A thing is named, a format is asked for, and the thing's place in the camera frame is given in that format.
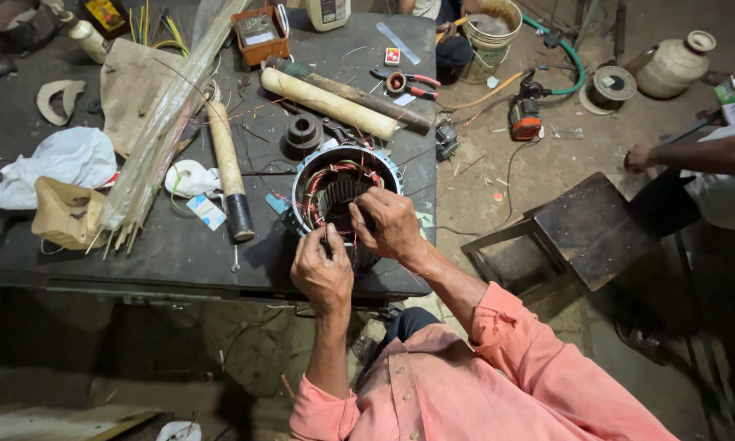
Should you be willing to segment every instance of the garden hose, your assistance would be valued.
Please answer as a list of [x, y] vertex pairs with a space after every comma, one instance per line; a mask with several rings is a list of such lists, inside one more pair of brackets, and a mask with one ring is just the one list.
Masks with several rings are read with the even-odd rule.
[[[529, 16], [523, 14], [522, 15], [522, 22], [527, 24], [528, 26], [531, 26], [533, 28], [536, 28], [540, 31], [542, 31], [544, 34], [549, 33], [549, 29], [539, 25], [534, 19], [530, 18]], [[569, 45], [567, 42], [561, 41], [561, 47], [563, 47], [563, 50], [568, 53], [568, 56], [571, 57], [571, 61], [574, 62], [574, 65], [577, 67], [577, 82], [574, 83], [572, 87], [569, 87], [568, 89], [553, 89], [551, 95], [574, 95], [575, 92], [577, 92], [580, 87], [585, 83], [585, 68], [582, 66], [582, 61], [580, 61], [580, 58], [577, 56], [577, 51], [574, 50], [571, 45]], [[564, 100], [555, 100], [556, 104], [557, 102], [563, 102]], [[544, 103], [543, 101], [539, 101], [540, 105], [546, 104], [553, 104], [551, 102]]]
[[[527, 24], [527, 25], [529, 25], [531, 27], [534, 27], [536, 29], [541, 30], [544, 34], [547, 34], [550, 31], [548, 28], [546, 28], [546, 27], [544, 27], [542, 25], [539, 25], [535, 20], [531, 19], [529, 16], [527, 16], [525, 14], [522, 15], [522, 21], [525, 24]], [[571, 60], [573, 61], [573, 63], [577, 67], [577, 82], [572, 87], [569, 87], [568, 89], [553, 89], [551, 91], [550, 95], [563, 95], [563, 96], [561, 96], [557, 100], [549, 100], [549, 101], [539, 100], [538, 101], [539, 105], [543, 105], [543, 106], [544, 105], [548, 105], [549, 106], [549, 105], [557, 105], [559, 103], [562, 103], [563, 101], [568, 100], [568, 98], [570, 98], [572, 95], [574, 95], [579, 90], [579, 88], [582, 87], [582, 85], [585, 83], [585, 68], [582, 66], [582, 61], [580, 61], [580, 58], [577, 56], [577, 51], [575, 51], [574, 48], [571, 47], [571, 45], [569, 45], [567, 42], [561, 41], [560, 44], [561, 44], [561, 47], [563, 47], [563, 50], [565, 50], [566, 53], [568, 53], [568, 55], [571, 57]], [[529, 69], [526, 69], [525, 71], [520, 71], [520, 72], [517, 72], [514, 75], [511, 75], [508, 79], [506, 79], [506, 81], [502, 82], [498, 87], [496, 87], [495, 89], [491, 90], [490, 93], [488, 93], [487, 95], [482, 96], [478, 100], [473, 101], [471, 103], [467, 103], [465, 105], [446, 105], [446, 104], [443, 104], [443, 103], [438, 103], [438, 105], [441, 106], [441, 107], [445, 107], [445, 108], [449, 108], [449, 109], [455, 109], [455, 110], [457, 110], [457, 109], [464, 109], [464, 108], [470, 107], [470, 106], [475, 106], [475, 105], [483, 102], [487, 98], [490, 98], [490, 96], [497, 94], [500, 90], [502, 90], [502, 88], [504, 88], [507, 85], [511, 84], [511, 82], [515, 81], [517, 78], [521, 77], [522, 75], [528, 73], [528, 71], [529, 71]]]
[[479, 98], [478, 100], [472, 101], [472, 102], [470, 102], [470, 103], [468, 103], [466, 105], [446, 105], [446, 104], [443, 104], [443, 103], [438, 103], [438, 105], [441, 106], [441, 107], [445, 107], [447, 109], [454, 109], [454, 110], [464, 109], [464, 108], [470, 107], [470, 106], [476, 106], [477, 104], [483, 102], [487, 98], [490, 98], [490, 96], [495, 95], [498, 92], [500, 92], [500, 90], [502, 90], [502, 88], [506, 87], [507, 85], [510, 85], [511, 82], [513, 82], [517, 78], [521, 77], [522, 75], [525, 75], [525, 74], [529, 73], [529, 71], [530, 71], [529, 69], [526, 69], [524, 71], [519, 71], [516, 74], [511, 75], [508, 79], [506, 79], [504, 82], [502, 82], [498, 87], [496, 87], [495, 89], [492, 89], [489, 94], [484, 95], [481, 98]]

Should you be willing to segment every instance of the pink shirt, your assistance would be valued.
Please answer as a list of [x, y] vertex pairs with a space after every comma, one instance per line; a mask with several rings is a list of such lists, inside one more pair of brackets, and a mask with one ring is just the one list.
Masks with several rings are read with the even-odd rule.
[[446, 325], [394, 339], [359, 396], [337, 399], [306, 377], [291, 416], [297, 439], [674, 440], [623, 386], [555, 338], [490, 283], [474, 310], [474, 351]]

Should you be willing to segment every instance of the wooden chair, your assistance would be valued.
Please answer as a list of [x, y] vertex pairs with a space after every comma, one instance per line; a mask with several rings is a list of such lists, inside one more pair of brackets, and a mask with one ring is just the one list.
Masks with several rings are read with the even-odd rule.
[[[549, 258], [556, 276], [531, 290], [516, 293], [522, 276], [509, 286], [485, 262], [480, 249], [513, 238], [529, 236]], [[635, 222], [628, 202], [602, 173], [580, 182], [554, 201], [531, 209], [513, 225], [462, 245], [482, 278], [497, 282], [532, 304], [580, 280], [596, 291], [639, 256], [660, 245]]]

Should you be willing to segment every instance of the drill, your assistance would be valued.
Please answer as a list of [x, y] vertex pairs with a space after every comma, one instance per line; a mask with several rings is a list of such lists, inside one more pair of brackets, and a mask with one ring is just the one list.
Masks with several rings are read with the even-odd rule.
[[533, 81], [536, 69], [531, 69], [519, 84], [519, 93], [511, 99], [509, 107], [509, 130], [511, 139], [530, 141], [541, 130], [539, 103], [537, 99], [549, 96], [552, 91], [545, 89], [539, 82]]

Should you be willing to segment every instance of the wrench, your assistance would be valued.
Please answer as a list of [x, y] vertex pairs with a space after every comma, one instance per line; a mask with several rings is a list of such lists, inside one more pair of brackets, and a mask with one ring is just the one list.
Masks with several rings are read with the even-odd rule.
[[231, 272], [238, 272], [240, 270], [240, 258], [236, 253], [236, 245], [234, 246], [234, 265], [231, 265]]

